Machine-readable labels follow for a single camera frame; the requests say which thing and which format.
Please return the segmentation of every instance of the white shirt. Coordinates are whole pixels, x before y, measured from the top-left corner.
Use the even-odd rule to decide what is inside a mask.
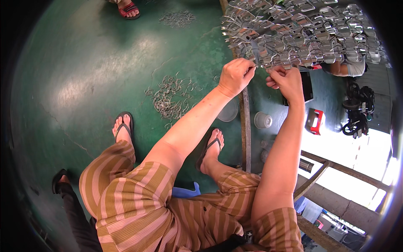
[[[343,61],[344,65],[347,65],[347,69],[349,70],[349,76],[357,77],[362,76],[365,71],[365,58],[363,57],[361,62],[351,62],[345,59]]]

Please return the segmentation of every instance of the floor crack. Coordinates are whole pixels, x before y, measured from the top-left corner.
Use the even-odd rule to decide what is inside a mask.
[[[42,103],[39,103],[39,104],[41,104],[41,106],[42,106],[42,108],[44,109],[44,111],[45,111],[46,113],[48,113],[48,114],[50,115],[50,117],[53,118],[53,119],[59,124],[60,129],[61,129],[61,130],[63,131],[63,133],[70,139],[70,141],[72,141],[75,145],[77,145],[77,146],[80,147],[81,149],[85,150],[85,151],[87,152],[87,154],[88,154],[92,159],[95,159],[95,158],[88,152],[88,150],[87,150],[86,148],[84,148],[81,144],[79,144],[79,143],[77,143],[76,141],[74,141],[73,139],[71,139],[71,137],[64,131],[62,125],[61,125],[60,122],[57,120],[57,118],[54,117],[54,116],[52,116],[52,114],[51,114],[49,111],[47,111],[47,110],[45,109],[45,106],[43,106]]]
[[[195,45],[195,47],[193,47],[192,50],[189,51],[189,53],[192,53],[192,52],[200,45],[200,43],[201,43],[200,40],[201,40],[204,36],[206,36],[207,34],[209,34],[210,32],[212,32],[215,28],[218,28],[218,27],[220,27],[220,26],[214,26],[213,28],[211,28],[211,30],[209,30],[208,32],[204,33],[204,34],[198,39],[199,43],[197,43],[197,44]]]
[[[151,73],[151,85],[152,85],[152,78],[153,78],[154,72],[157,71],[158,69],[161,69],[161,67],[162,67],[165,63],[167,63],[168,61],[170,61],[171,59],[173,59],[173,58],[179,58],[179,57],[180,57],[180,56],[170,57],[168,60],[164,61],[159,67],[157,67],[156,69],[154,69],[154,71],[152,71],[152,73]]]

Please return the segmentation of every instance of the blue plastic stool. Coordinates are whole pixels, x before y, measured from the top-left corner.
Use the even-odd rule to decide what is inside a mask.
[[[185,189],[185,188],[180,188],[180,187],[173,187],[172,188],[172,196],[175,198],[182,198],[182,199],[186,199],[186,198],[191,198],[197,195],[200,195],[200,186],[197,182],[193,182],[193,184],[195,185],[195,190],[189,190],[189,189]]]

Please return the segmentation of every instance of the red sandal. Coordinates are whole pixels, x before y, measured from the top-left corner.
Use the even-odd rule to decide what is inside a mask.
[[[123,8],[120,8],[119,13],[125,19],[133,20],[133,19],[137,19],[140,17],[140,12],[139,12],[139,14],[136,14],[134,17],[127,17],[126,15],[128,15],[130,12],[135,11],[135,10],[139,10],[139,8],[137,8],[133,2],[130,2],[130,4],[126,5]]]

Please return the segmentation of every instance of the person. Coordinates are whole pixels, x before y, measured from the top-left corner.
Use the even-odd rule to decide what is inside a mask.
[[[323,71],[340,77],[358,77],[362,76],[367,71],[368,65],[365,63],[365,57],[362,57],[361,62],[352,62],[345,59],[343,62],[336,61],[332,64],[321,63]]]
[[[119,14],[125,19],[133,20],[140,17],[139,8],[132,0],[109,0],[109,2],[118,5]]]
[[[67,171],[61,169],[52,179],[53,194],[60,194],[71,230],[81,252],[102,252],[93,218],[88,223],[77,195],[71,187]]]
[[[296,68],[281,66],[269,71],[267,86],[280,89],[289,108],[262,175],[220,163],[224,134],[209,130],[196,167],[217,183],[215,193],[171,196],[185,158],[254,76],[252,61],[239,58],[226,64],[218,86],[179,119],[135,169],[133,118],[129,112],[117,116],[115,144],[82,172],[79,184],[85,207],[97,219],[104,252],[303,251],[293,208],[305,113],[301,75]],[[251,229],[253,244],[243,244],[240,237]]]

